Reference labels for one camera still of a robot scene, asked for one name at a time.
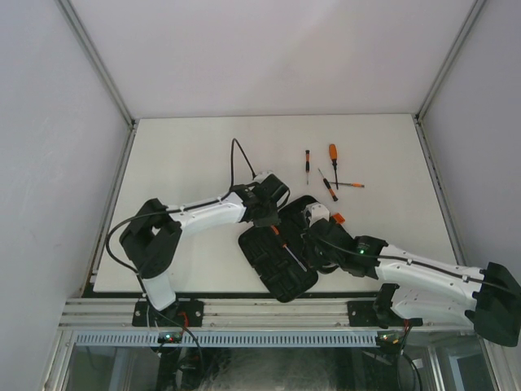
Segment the black plastic tool case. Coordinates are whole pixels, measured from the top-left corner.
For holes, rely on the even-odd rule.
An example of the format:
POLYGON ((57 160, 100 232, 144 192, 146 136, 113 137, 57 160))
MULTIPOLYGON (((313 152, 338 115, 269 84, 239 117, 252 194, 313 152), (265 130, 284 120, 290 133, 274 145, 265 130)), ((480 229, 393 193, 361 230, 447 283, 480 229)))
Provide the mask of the black plastic tool case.
POLYGON ((302 235, 306 223, 304 208, 317 200, 304 195, 280 209, 280 224, 276 226, 290 250, 306 266, 304 272, 276 240, 271 228, 252 227, 238 239, 239 247, 260 281, 277 301, 287 303, 303 295, 318 281, 321 274, 314 270, 303 255, 302 235))

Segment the thin precision screwdriver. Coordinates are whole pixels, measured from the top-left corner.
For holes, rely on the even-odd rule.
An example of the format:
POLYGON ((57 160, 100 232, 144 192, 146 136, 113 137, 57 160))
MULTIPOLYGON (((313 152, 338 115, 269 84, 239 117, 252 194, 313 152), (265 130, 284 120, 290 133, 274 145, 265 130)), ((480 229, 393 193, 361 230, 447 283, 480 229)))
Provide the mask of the thin precision screwdriver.
POLYGON ((322 181, 326 187, 326 189, 328 190, 330 196, 331 196, 331 199, 334 201, 334 202, 338 202, 338 197, 337 195, 335 194, 330 182, 328 181, 328 179, 326 178, 326 176, 323 174, 323 172, 318 168, 317 171, 320 173, 321 177, 322 177, 322 181))

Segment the small black precision screwdriver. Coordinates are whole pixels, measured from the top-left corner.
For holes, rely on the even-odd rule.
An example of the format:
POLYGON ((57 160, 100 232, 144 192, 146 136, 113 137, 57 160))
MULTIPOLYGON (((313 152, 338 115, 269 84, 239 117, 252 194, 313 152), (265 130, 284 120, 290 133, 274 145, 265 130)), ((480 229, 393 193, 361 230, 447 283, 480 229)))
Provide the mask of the small black precision screwdriver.
POLYGON ((306 186, 309 185, 309 175, 310 175, 310 150, 305 150, 305 174, 306 174, 306 186))

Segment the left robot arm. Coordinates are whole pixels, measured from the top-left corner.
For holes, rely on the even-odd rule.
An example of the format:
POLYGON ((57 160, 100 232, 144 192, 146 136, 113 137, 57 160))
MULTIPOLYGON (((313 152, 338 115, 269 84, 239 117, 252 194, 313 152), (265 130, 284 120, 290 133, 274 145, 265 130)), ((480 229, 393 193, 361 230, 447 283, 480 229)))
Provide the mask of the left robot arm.
POLYGON ((150 302, 151 318, 162 326, 177 319, 177 298, 169 268, 182 239, 228 224, 276 225, 278 209, 289 195, 289 187, 267 172, 250 183, 232 185, 224 195, 198 204, 171 209, 157 199, 148 200, 126 223, 119 243, 134 265, 138 282, 150 302))

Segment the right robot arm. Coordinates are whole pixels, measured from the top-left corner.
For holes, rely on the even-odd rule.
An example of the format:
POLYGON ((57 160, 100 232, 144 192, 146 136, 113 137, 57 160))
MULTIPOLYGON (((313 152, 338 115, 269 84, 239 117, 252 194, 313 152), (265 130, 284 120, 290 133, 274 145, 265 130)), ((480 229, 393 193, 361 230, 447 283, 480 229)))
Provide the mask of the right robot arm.
POLYGON ((509 270, 455 266, 420 257, 372 236, 352 237, 334 218, 309 219, 302 235, 310 265, 341 269, 381 283, 374 316, 384 327, 397 320, 468 325, 497 345, 520 337, 520 285, 509 270))

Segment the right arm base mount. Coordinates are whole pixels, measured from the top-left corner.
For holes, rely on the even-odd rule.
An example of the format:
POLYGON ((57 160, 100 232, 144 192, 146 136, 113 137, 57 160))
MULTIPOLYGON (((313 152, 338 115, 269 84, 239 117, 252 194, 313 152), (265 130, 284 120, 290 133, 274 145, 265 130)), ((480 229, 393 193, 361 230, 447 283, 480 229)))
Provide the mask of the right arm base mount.
POLYGON ((347 304, 351 327, 421 327, 421 318, 404 318, 392 310, 393 297, 400 286, 384 283, 373 300, 350 301, 347 304))

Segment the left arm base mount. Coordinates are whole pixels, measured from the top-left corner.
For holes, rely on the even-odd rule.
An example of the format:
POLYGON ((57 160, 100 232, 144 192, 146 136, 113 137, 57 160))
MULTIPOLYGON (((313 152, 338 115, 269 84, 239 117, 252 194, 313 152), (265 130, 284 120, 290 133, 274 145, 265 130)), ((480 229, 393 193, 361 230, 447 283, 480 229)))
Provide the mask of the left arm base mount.
POLYGON ((201 327, 204 303, 199 300, 176 301, 164 310, 155 309, 148 301, 138 301, 134 307, 134 327, 201 327))

